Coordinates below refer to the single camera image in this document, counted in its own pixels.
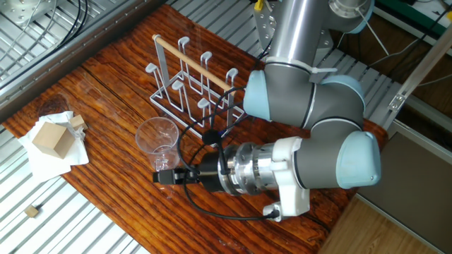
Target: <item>wood grain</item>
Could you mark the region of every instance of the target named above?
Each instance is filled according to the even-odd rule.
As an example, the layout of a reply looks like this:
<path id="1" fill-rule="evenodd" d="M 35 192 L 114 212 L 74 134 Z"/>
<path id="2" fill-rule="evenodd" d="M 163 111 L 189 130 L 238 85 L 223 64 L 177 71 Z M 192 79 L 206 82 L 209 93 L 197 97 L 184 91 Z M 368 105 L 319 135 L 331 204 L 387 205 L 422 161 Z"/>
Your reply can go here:
<path id="1" fill-rule="evenodd" d="M 370 206 L 353 198 L 320 253 L 434 254 L 436 252 Z"/>
<path id="2" fill-rule="evenodd" d="M 198 212 L 180 187 L 169 190 L 151 183 L 153 170 L 134 136 L 143 121 L 162 116 L 149 100 L 157 84 L 144 71 L 148 63 L 157 64 L 153 34 L 161 34 L 173 46 L 180 37 L 189 36 L 187 54 L 198 59 L 203 52 L 211 51 L 209 71 L 224 77 L 229 69 L 237 68 L 237 86 L 246 85 L 250 70 L 256 65 L 252 56 L 163 6 L 29 103 L 4 126 L 15 136 L 22 136 L 41 115 L 63 110 L 81 114 L 89 125 L 85 146 L 90 163 L 72 167 L 64 178 L 151 253 L 319 251 L 356 189 L 312 190 L 311 210 L 281 223 L 238 222 Z M 179 60 L 167 54 L 167 62 L 169 74 L 176 74 Z M 242 97 L 243 92 L 238 92 L 236 101 Z M 218 116 L 215 125 L 224 120 L 224 115 Z M 386 132 L 374 123 L 366 121 L 365 128 L 376 134 L 381 147 L 387 141 Z M 250 117 L 234 128 L 225 144 L 264 144 L 294 135 L 308 138 L 309 132 Z M 186 159 L 200 144 L 192 134 L 183 139 Z M 211 149 L 203 150 L 196 162 Z M 189 186 L 189 190 L 201 207 L 235 216 L 260 215 L 265 205 L 278 200 L 274 191 L 231 197 L 209 193 L 202 186 Z"/>

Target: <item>white paper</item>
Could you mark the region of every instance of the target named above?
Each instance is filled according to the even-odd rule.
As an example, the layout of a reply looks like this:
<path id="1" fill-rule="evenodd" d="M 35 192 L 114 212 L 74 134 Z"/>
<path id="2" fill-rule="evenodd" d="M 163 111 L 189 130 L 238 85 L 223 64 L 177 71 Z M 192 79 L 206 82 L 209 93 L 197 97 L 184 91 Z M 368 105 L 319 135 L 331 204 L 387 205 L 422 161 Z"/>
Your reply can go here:
<path id="1" fill-rule="evenodd" d="M 28 160 L 30 162 L 33 178 L 36 182 L 43 182 L 70 172 L 71 166 L 83 165 L 89 162 L 83 139 L 85 133 L 82 128 L 74 130 L 69 122 L 73 118 L 72 111 L 66 111 L 60 114 L 52 114 L 41 116 L 35 126 L 22 138 L 19 142 L 28 152 Z M 76 140 L 72 144 L 64 159 L 43 154 L 35 145 L 32 144 L 33 139 L 45 122 L 56 123 L 68 128 L 74 135 Z"/>

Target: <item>silver metal bar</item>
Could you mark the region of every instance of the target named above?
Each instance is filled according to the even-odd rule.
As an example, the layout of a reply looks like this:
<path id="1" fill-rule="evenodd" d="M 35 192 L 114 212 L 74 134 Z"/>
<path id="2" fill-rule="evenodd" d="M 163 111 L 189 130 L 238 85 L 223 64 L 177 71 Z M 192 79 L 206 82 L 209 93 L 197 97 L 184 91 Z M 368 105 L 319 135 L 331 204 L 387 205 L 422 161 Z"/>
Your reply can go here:
<path id="1" fill-rule="evenodd" d="M 407 80 L 403 83 L 391 103 L 388 105 L 388 109 L 397 111 L 405 103 L 412 91 L 424 80 L 425 76 L 435 67 L 436 63 L 444 56 L 444 54 L 452 46 L 452 26 L 449 26 L 444 34 L 436 41 L 435 45 L 429 50 L 427 55 L 419 63 L 416 69 L 411 73 Z"/>

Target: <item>wooden floor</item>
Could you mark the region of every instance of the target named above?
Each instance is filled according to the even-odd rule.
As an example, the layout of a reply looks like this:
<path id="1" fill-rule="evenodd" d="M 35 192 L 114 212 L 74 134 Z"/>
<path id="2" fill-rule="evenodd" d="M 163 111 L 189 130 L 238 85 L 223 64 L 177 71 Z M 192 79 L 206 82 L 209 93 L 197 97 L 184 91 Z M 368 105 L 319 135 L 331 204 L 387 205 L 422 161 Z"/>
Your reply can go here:
<path id="1" fill-rule="evenodd" d="M 433 254 L 409 233 L 357 198 L 344 211 L 320 254 Z"/>

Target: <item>clear plastic cup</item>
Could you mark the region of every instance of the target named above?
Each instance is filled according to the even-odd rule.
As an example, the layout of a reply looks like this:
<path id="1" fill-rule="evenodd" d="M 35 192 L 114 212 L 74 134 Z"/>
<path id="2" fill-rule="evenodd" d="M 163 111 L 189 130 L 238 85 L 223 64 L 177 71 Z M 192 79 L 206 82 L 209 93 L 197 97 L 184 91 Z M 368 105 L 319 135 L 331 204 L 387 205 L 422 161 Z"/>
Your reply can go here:
<path id="1" fill-rule="evenodd" d="M 135 140 L 156 171 L 173 169 L 179 163 L 176 143 L 179 129 L 165 117 L 148 119 L 138 127 Z"/>

